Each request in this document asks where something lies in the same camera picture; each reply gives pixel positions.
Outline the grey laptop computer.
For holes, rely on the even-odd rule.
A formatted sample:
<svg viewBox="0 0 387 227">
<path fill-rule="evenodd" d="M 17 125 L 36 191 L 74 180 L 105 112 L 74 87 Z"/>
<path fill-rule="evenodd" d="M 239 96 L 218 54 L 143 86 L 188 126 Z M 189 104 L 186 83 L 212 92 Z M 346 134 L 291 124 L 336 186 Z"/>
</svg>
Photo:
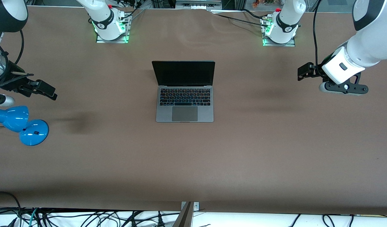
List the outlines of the grey laptop computer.
<svg viewBox="0 0 387 227">
<path fill-rule="evenodd" d="M 214 61 L 152 61 L 156 122 L 213 122 Z"/>
</svg>

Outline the blue desk lamp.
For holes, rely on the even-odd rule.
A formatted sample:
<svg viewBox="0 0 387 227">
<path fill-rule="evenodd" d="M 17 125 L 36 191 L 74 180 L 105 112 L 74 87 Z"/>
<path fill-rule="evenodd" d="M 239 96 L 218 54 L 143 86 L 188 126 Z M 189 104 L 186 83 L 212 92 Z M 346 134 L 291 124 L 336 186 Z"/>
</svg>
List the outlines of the blue desk lamp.
<svg viewBox="0 0 387 227">
<path fill-rule="evenodd" d="M 18 133 L 19 140 L 26 146 L 41 144 L 48 137 L 49 127 L 41 119 L 29 120 L 29 110 L 25 105 L 0 109 L 0 124 Z"/>
</svg>

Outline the grey electrical box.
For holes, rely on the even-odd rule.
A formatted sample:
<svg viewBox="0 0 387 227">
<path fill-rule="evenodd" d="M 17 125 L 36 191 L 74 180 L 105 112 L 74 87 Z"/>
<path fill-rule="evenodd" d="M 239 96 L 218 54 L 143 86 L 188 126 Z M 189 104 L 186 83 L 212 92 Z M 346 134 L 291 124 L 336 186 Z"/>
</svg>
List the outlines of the grey electrical box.
<svg viewBox="0 0 387 227">
<path fill-rule="evenodd" d="M 175 9 L 222 10 L 222 0 L 176 0 Z"/>
</svg>

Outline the dark metal beam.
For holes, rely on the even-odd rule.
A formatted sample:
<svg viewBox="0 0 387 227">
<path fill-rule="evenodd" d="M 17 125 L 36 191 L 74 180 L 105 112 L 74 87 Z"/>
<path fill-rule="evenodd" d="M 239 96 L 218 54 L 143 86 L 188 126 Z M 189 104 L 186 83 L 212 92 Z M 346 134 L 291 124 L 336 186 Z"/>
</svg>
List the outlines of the dark metal beam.
<svg viewBox="0 0 387 227">
<path fill-rule="evenodd" d="M 192 227 L 193 208 L 193 201 L 186 202 L 172 227 Z"/>
</svg>

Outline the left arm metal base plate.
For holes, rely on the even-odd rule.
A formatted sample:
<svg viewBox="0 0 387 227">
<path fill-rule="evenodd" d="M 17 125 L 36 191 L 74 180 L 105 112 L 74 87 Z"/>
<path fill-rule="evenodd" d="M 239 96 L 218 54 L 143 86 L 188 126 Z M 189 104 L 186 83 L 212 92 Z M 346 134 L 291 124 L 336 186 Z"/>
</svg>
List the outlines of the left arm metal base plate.
<svg viewBox="0 0 387 227">
<path fill-rule="evenodd" d="M 260 19 L 263 46 L 279 46 L 279 47 L 295 47 L 294 37 L 296 35 L 296 26 L 290 32 L 284 32 L 284 30 L 275 24 L 272 18 L 263 17 Z"/>
</svg>

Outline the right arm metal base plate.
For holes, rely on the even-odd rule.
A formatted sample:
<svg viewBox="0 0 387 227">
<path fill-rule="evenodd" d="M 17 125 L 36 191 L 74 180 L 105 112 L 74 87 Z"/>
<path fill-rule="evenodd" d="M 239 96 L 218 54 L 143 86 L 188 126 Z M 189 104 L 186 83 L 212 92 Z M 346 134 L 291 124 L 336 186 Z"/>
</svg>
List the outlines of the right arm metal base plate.
<svg viewBox="0 0 387 227">
<path fill-rule="evenodd" d="M 106 30 L 100 30 L 94 26 L 96 32 L 97 43 L 128 43 L 131 29 L 132 15 L 130 13 L 120 13 L 121 17 L 117 17 L 107 27 Z"/>
</svg>

